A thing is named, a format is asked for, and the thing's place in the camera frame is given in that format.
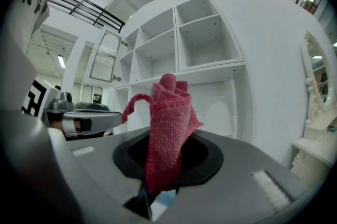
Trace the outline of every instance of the ornate white mirror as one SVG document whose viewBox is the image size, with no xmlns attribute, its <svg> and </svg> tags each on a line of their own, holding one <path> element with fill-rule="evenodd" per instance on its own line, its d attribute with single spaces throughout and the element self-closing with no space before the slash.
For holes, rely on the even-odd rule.
<svg viewBox="0 0 337 224">
<path fill-rule="evenodd" d="M 309 92 L 308 119 L 305 122 L 304 137 L 320 140 L 337 116 L 335 81 L 328 58 L 310 32 L 306 32 L 301 50 Z"/>
</svg>

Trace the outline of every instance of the open cabinet door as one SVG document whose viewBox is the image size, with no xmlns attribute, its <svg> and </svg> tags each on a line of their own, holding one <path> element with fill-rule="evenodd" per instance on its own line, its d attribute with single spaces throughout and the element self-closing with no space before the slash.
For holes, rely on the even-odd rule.
<svg viewBox="0 0 337 224">
<path fill-rule="evenodd" d="M 118 87 L 122 79 L 119 73 L 115 75 L 118 59 L 118 50 L 122 38 L 118 33 L 113 33 L 109 28 L 104 27 L 98 40 L 96 41 L 88 64 L 85 69 L 83 83 L 102 87 Z"/>
</svg>

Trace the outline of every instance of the black and white patterned panel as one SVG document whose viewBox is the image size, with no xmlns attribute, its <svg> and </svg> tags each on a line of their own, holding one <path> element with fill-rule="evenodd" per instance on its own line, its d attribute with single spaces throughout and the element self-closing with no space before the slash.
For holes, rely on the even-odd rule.
<svg viewBox="0 0 337 224">
<path fill-rule="evenodd" d="M 22 111 L 37 117 L 40 110 L 43 109 L 42 101 L 46 91 L 47 89 L 44 86 L 34 80 L 23 103 Z"/>
</svg>

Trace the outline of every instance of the pink cloth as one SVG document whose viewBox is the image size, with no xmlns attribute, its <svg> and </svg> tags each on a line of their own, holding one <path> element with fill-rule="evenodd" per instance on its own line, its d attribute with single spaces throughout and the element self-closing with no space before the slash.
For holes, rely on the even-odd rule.
<svg viewBox="0 0 337 224">
<path fill-rule="evenodd" d="M 122 123 L 133 113 L 135 102 L 150 103 L 150 141 L 145 165 L 148 193 L 168 190 L 179 177 L 182 167 L 181 147 L 203 124 L 198 121 L 187 92 L 186 81 L 176 81 L 172 74 L 163 75 L 152 86 L 151 96 L 137 94 L 122 115 Z"/>
</svg>

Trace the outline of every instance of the white cabinet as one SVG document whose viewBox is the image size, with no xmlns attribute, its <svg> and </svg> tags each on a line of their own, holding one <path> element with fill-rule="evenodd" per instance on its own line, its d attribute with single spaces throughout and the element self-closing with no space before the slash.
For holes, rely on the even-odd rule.
<svg viewBox="0 0 337 224">
<path fill-rule="evenodd" d="M 223 136 L 236 134 L 234 79 L 244 61 L 224 16 L 210 0 L 191 0 L 151 18 L 126 37 L 118 50 L 114 74 L 122 79 L 116 88 L 114 110 L 123 112 L 139 93 L 151 94 L 162 75 L 175 74 L 189 83 L 192 105 L 200 129 Z M 150 125 L 146 101 L 136 103 L 122 133 Z"/>
</svg>

